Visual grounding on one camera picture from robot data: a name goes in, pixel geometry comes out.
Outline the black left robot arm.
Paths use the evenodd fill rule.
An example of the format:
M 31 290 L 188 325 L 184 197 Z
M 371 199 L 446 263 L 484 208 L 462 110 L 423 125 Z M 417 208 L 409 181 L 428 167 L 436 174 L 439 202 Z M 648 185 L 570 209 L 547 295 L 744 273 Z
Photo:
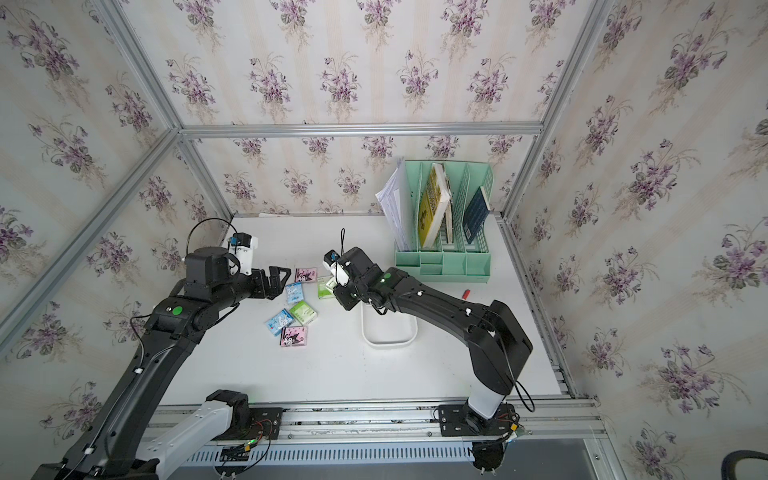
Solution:
M 206 332 L 247 299 L 282 294 L 291 269 L 251 266 L 250 248 L 203 247 L 185 258 L 186 276 L 149 314 L 139 346 L 94 423 L 36 479 L 166 479 L 222 434 L 243 439 L 254 425 L 247 395 L 217 390 L 155 442 L 142 437 L 181 366 Z

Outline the white plastic storage box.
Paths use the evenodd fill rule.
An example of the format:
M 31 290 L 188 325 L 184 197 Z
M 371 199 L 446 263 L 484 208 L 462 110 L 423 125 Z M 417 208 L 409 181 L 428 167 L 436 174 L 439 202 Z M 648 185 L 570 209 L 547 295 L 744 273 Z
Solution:
M 418 335 L 417 319 L 411 315 L 388 312 L 380 315 L 373 307 L 361 307 L 361 334 L 372 348 L 392 349 L 406 347 Z

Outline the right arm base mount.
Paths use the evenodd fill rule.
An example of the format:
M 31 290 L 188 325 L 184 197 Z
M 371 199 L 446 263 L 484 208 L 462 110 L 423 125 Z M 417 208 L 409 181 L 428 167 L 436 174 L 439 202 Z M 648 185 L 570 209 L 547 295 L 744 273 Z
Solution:
M 442 437 L 508 437 L 519 426 L 520 415 L 510 403 L 502 403 L 489 419 L 472 410 L 468 403 L 442 404 L 435 418 Z

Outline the green tissue pack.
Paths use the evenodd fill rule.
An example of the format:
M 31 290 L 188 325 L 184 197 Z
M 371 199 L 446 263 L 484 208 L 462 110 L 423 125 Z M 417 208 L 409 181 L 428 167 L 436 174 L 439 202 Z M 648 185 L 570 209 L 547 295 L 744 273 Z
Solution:
M 333 289 L 336 282 L 332 276 L 319 277 L 317 280 L 317 296 L 320 300 L 330 299 L 334 296 Z
M 293 305 L 289 313 L 301 326 L 309 325 L 318 317 L 318 312 L 304 300 Z

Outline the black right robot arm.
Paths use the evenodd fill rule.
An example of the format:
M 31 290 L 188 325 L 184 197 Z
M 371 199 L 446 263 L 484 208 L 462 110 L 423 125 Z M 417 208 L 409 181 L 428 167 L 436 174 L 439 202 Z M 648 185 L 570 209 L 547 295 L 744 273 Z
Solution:
M 334 281 L 332 292 L 347 311 L 359 304 L 379 315 L 410 315 L 453 335 L 468 349 L 472 371 L 480 384 L 467 402 L 469 412 L 487 421 L 518 386 L 533 344 L 505 303 L 473 303 L 429 287 L 407 272 L 382 270 L 360 248 L 323 257 Z

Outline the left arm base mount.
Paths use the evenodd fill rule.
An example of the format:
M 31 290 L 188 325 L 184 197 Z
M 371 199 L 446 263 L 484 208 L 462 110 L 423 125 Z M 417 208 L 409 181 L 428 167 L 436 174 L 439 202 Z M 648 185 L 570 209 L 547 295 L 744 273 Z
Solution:
M 284 410 L 280 407 L 250 408 L 235 413 L 232 425 L 214 441 L 277 440 Z

